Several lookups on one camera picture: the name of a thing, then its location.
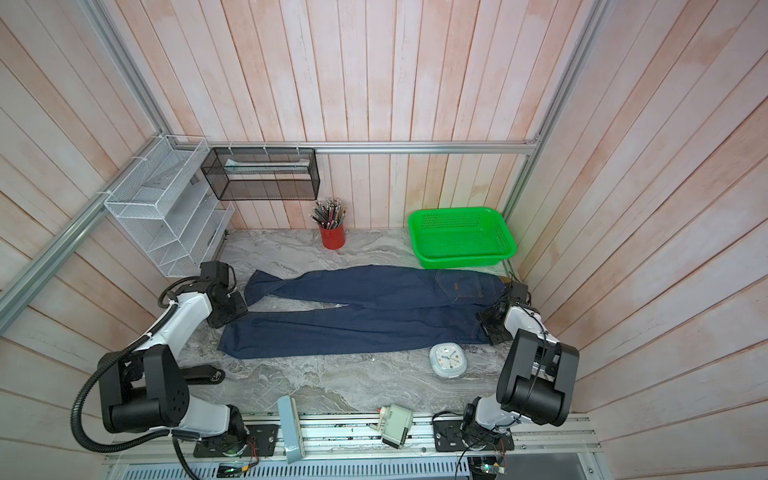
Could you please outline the grey white small device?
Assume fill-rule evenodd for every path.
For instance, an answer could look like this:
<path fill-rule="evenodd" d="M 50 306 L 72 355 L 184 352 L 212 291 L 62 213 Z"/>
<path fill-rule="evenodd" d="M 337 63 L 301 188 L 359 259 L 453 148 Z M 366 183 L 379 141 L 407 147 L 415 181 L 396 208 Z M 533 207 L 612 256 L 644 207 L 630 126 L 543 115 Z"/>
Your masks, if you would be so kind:
<path fill-rule="evenodd" d="M 383 406 L 379 410 L 377 431 L 381 434 L 384 444 L 395 449 L 401 449 L 413 425 L 414 413 L 400 405 Z"/>

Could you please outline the red pencil cup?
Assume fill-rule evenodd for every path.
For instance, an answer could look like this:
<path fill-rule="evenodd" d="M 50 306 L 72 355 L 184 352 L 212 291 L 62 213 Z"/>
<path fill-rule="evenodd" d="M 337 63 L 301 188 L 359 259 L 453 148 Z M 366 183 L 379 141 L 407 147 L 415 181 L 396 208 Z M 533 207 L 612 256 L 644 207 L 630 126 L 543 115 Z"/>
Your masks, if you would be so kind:
<path fill-rule="evenodd" d="M 322 245 L 328 250 L 338 250 L 345 245 L 346 237 L 342 224 L 335 228 L 321 228 Z"/>

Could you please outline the black mesh wall basket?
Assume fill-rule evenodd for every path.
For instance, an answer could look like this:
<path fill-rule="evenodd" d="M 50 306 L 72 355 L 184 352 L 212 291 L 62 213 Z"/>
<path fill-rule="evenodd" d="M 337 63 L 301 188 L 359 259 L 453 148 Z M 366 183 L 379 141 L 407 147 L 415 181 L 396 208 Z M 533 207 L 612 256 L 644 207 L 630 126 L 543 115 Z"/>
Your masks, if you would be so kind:
<path fill-rule="evenodd" d="M 321 184 L 309 148 L 216 147 L 201 171 L 223 201 L 314 201 Z"/>

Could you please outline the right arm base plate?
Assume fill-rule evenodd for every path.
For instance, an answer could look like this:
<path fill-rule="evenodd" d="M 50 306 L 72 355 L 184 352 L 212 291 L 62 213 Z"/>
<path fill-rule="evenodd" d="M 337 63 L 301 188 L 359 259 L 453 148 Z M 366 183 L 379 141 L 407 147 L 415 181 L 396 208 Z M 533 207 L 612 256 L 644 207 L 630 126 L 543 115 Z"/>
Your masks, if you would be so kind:
<path fill-rule="evenodd" d="M 515 449 L 510 435 L 478 427 L 465 426 L 459 419 L 436 418 L 432 422 L 434 446 L 441 453 L 472 452 L 505 453 Z"/>

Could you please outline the white alarm clock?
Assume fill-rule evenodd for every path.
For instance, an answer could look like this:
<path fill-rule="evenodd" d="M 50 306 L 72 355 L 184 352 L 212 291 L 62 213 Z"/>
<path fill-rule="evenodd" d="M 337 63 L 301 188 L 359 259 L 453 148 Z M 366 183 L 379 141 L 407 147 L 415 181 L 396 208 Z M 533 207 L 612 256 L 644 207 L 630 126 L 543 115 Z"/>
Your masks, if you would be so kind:
<path fill-rule="evenodd" d="M 429 352 L 429 361 L 433 372 L 444 379 L 459 378 L 468 367 L 464 350 L 452 342 L 434 345 Z"/>

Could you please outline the light blue flat block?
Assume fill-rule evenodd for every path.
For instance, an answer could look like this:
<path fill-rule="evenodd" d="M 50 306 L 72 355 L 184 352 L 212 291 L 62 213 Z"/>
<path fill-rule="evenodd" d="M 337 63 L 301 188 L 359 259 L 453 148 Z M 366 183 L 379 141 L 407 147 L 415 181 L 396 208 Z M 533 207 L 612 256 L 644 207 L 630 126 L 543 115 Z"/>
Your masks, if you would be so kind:
<path fill-rule="evenodd" d="M 291 396 L 286 395 L 278 399 L 277 406 L 285 460 L 287 464 L 296 463 L 305 457 L 305 447 L 296 402 Z"/>

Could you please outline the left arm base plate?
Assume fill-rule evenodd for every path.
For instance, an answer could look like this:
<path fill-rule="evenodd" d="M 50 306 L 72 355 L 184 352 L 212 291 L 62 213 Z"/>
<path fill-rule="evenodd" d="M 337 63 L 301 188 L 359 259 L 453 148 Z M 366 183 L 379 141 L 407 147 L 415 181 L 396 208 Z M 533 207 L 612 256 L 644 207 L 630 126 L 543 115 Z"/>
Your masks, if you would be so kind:
<path fill-rule="evenodd" d="M 277 424 L 246 424 L 243 429 L 198 441 L 193 457 L 271 457 L 274 455 L 278 430 Z"/>

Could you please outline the dark blue denim trousers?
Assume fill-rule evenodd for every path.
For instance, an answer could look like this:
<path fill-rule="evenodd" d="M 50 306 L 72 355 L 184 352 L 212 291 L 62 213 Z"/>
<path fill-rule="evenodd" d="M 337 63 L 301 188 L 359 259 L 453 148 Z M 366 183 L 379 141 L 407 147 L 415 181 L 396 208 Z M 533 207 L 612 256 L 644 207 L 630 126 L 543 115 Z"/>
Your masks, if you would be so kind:
<path fill-rule="evenodd" d="M 227 325 L 218 348 L 241 360 L 395 352 L 438 343 L 483 344 L 477 319 L 505 293 L 497 275 L 364 265 L 293 279 L 255 272 L 254 306 L 268 296 L 321 303 L 307 311 L 251 311 Z"/>

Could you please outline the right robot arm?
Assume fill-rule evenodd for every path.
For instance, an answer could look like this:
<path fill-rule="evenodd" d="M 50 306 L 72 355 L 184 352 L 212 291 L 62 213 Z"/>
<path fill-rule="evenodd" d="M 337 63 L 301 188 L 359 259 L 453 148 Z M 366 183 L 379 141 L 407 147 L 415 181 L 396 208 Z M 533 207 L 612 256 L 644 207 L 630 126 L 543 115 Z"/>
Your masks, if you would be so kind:
<path fill-rule="evenodd" d="M 528 287 L 511 282 L 492 306 L 477 315 L 492 345 L 510 342 L 496 392 L 468 404 L 461 433 L 466 446 L 503 444 L 521 423 L 562 426 L 570 412 L 579 351 L 560 342 L 532 306 Z"/>

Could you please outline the green plastic basket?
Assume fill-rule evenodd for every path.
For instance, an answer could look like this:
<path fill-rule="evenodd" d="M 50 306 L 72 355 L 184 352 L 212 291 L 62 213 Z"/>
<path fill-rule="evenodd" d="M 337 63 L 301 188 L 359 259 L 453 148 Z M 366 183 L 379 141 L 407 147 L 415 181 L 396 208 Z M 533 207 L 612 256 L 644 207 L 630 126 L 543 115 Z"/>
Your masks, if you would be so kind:
<path fill-rule="evenodd" d="M 425 269 L 493 266 L 517 252 L 503 217 L 487 207 L 418 210 L 408 229 Z"/>

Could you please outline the black stapler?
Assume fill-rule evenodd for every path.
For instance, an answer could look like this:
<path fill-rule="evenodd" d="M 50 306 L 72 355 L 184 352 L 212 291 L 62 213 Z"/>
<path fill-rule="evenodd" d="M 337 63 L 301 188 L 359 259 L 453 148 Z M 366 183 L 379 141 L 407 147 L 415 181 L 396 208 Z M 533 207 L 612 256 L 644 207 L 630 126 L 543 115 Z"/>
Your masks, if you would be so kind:
<path fill-rule="evenodd" d="M 198 365 L 182 368 L 181 376 L 187 385 L 218 385 L 226 378 L 226 373 L 213 365 Z"/>

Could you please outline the coloured pencils bunch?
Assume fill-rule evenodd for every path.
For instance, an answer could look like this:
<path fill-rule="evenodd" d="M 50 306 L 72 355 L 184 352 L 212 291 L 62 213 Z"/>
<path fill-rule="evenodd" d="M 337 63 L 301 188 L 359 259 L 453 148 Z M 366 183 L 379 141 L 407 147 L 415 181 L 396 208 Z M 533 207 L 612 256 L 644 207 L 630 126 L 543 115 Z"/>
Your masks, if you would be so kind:
<path fill-rule="evenodd" d="M 310 218 L 325 230 L 334 230 L 340 227 L 346 216 L 346 208 L 343 202 L 337 198 L 328 198 L 316 201 L 310 214 Z"/>

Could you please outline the aluminium frame rail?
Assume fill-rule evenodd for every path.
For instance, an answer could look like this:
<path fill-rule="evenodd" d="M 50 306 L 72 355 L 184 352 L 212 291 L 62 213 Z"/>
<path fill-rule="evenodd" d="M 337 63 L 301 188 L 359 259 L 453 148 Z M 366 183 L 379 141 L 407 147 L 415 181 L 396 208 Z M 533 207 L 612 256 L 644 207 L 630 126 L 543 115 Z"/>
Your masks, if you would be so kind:
<path fill-rule="evenodd" d="M 293 141 L 231 142 L 206 140 L 211 148 L 313 149 L 317 154 L 532 154 L 536 142 L 527 141 Z"/>

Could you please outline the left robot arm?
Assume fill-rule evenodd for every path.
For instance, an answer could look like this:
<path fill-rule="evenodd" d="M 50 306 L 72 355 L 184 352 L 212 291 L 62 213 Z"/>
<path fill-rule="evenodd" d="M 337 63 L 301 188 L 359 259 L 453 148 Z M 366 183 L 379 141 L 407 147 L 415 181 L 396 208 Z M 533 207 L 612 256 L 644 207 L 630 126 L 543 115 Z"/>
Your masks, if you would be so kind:
<path fill-rule="evenodd" d="M 168 430 L 200 439 L 237 430 L 235 407 L 204 401 L 189 389 L 192 384 L 221 382 L 223 371 L 211 365 L 183 369 L 176 360 L 199 325 L 219 329 L 247 312 L 233 267 L 204 262 L 199 274 L 166 287 L 157 303 L 162 315 L 128 352 L 108 353 L 99 361 L 107 367 L 97 380 L 105 429 Z"/>

